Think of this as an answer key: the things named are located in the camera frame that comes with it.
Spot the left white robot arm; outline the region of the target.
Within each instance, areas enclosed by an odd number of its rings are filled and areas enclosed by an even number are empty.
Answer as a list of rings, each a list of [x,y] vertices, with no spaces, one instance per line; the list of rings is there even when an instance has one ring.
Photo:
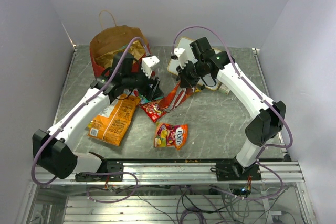
[[[72,173],[88,173],[94,180],[107,175],[107,160],[95,153],[76,153],[74,141],[90,121],[128,90],[138,90],[147,100],[162,96],[160,80],[153,77],[159,64],[156,56],[136,60],[130,53],[118,53],[112,67],[104,69],[91,83],[84,97],[57,124],[37,130],[32,137],[33,165],[65,179]]]

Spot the red Doritos chip bag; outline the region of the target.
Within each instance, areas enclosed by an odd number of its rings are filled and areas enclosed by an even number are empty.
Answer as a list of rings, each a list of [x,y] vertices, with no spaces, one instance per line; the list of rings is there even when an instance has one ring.
[[[192,94],[192,88],[181,88],[180,83],[178,83],[174,89],[161,100],[161,107],[166,112],[172,112]]]

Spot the orange kettle chip bag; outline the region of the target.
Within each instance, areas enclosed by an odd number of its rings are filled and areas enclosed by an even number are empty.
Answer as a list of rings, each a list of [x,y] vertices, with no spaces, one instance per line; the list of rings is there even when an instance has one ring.
[[[122,94],[109,106],[102,110],[94,119],[93,128],[88,136],[119,146],[126,134],[140,99]]]

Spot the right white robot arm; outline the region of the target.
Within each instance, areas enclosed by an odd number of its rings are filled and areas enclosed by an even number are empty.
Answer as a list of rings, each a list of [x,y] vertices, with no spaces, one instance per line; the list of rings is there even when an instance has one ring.
[[[227,86],[249,112],[252,121],[245,128],[247,137],[234,157],[231,167],[236,179],[244,179],[261,155],[266,143],[283,128],[286,105],[274,102],[261,92],[241,71],[228,51],[216,52],[206,37],[189,44],[191,52],[174,48],[171,58],[177,60],[177,74],[181,88],[193,88],[205,76]]]

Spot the red brown paper bag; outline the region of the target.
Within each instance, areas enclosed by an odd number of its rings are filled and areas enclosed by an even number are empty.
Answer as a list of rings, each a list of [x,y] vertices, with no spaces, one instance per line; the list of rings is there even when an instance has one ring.
[[[94,76],[98,77],[102,74],[105,68],[111,67],[115,55],[119,52],[124,52],[126,47],[134,37],[140,37],[141,41],[131,43],[129,53],[133,54],[136,60],[141,60],[150,52],[148,40],[143,36],[142,31],[138,27],[130,27],[127,25],[117,25],[113,27],[104,27],[101,18],[102,13],[111,12],[101,10],[99,13],[99,23],[101,32],[98,33],[90,42],[89,51],[92,63]]]

